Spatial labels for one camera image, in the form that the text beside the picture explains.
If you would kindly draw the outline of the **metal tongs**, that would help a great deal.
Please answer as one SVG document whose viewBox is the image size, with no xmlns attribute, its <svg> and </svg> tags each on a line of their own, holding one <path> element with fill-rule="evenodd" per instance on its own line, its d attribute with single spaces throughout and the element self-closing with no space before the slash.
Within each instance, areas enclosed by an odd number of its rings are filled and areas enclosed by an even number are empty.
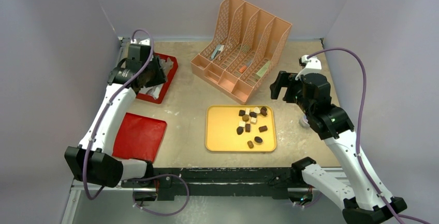
<svg viewBox="0 0 439 224">
<path fill-rule="evenodd" d="M 153 99 L 158 99 L 160 96 L 160 93 L 162 91 L 164 84 L 160 84 L 160 85 L 156 85 L 156 86 L 151 86 L 151 87 L 147 87 L 145 89 L 145 93 L 148 96 L 151 96 Z"/>
</svg>

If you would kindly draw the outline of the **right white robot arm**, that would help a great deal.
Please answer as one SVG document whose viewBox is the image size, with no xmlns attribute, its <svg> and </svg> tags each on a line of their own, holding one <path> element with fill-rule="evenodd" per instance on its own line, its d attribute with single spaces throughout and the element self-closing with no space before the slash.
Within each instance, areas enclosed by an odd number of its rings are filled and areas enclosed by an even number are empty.
<svg viewBox="0 0 439 224">
<path fill-rule="evenodd" d="M 310 157 L 291 165 L 291 181 L 318 189 L 342 211 L 346 223 L 382 223 L 407 209 L 405 200 L 395 197 L 379 179 L 358 141 L 358 131 L 347 113 L 332 104 L 331 85 L 320 73 L 298 75 L 280 71 L 270 85 L 271 99 L 281 88 L 283 101 L 303 111 L 311 129 L 337 158 L 349 185 L 330 176 Z"/>
</svg>

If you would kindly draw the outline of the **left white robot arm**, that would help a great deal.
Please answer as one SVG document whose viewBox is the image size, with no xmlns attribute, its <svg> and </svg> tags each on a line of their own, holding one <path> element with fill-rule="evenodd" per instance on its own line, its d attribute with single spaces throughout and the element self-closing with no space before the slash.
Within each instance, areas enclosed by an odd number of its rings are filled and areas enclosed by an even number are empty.
<svg viewBox="0 0 439 224">
<path fill-rule="evenodd" d="M 132 178 L 141 187 L 153 184 L 151 162 L 112 154 L 125 114 L 140 90 L 167 81 L 159 60 L 151 45 L 128 45 L 127 56 L 109 73 L 105 96 L 92 125 L 77 146 L 65 151 L 74 179 L 106 187 Z"/>
</svg>

